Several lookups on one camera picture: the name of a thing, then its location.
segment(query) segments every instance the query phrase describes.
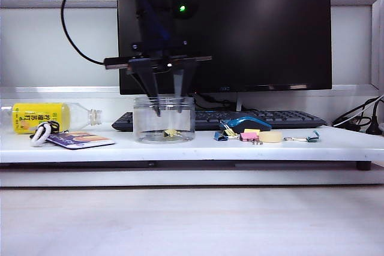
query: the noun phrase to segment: black keyboard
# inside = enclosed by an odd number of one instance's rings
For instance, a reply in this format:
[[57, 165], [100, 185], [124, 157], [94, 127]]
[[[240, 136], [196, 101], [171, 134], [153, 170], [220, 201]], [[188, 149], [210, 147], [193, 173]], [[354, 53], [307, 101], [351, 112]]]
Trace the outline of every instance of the black keyboard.
[[[220, 120], [231, 120], [244, 116], [259, 118], [271, 124], [272, 129], [286, 128], [315, 128], [326, 125], [326, 122], [317, 116], [296, 110], [287, 111], [221, 111], [221, 110], [196, 110], [196, 131], [220, 130]], [[112, 127], [120, 131], [133, 131], [133, 114], [126, 112]]]

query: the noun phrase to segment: monitor screen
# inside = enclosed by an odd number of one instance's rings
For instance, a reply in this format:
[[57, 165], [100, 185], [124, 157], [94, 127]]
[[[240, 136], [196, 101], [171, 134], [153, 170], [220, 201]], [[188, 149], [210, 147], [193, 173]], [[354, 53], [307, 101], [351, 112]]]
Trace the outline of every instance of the monitor screen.
[[[190, 92], [332, 88], [331, 0], [200, 0], [198, 12], [176, 20], [188, 41], [180, 53], [199, 62]], [[134, 0], [118, 0], [119, 55], [140, 41]], [[121, 94], [143, 91], [124, 70]], [[171, 73], [157, 74], [160, 94], [173, 93]]]

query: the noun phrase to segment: monitor logo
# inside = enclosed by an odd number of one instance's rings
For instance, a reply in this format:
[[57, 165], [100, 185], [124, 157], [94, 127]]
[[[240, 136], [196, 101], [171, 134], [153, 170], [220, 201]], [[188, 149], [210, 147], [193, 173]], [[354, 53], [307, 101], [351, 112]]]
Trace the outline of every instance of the monitor logo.
[[230, 91], [230, 87], [229, 86], [222, 86], [220, 87], [220, 92], [228, 92]]

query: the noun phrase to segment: plastic bottle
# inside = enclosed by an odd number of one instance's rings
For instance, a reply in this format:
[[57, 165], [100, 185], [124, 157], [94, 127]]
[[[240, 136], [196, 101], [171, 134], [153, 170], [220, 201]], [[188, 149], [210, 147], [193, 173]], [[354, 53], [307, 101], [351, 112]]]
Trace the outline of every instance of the plastic bottle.
[[11, 116], [13, 130], [18, 134], [32, 134], [33, 128], [45, 121], [57, 121], [60, 131], [101, 124], [101, 110], [88, 110], [79, 103], [15, 103], [1, 110]]

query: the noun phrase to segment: clear plastic jar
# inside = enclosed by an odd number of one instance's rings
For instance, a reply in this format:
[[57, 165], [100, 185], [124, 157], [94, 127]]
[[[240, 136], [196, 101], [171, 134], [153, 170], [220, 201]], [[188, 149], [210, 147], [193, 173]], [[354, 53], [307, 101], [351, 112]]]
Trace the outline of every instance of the clear plastic jar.
[[194, 138], [192, 97], [137, 97], [133, 107], [133, 132], [137, 141], [177, 143]]

